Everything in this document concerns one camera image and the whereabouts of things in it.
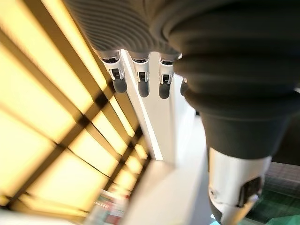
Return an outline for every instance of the white wall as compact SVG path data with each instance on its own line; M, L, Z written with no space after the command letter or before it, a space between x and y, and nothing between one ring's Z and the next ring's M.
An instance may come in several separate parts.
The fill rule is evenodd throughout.
M194 121L191 134L180 167L170 166L163 161L152 161L149 164L123 225L190 223L201 174L207 174L206 142L199 117Z

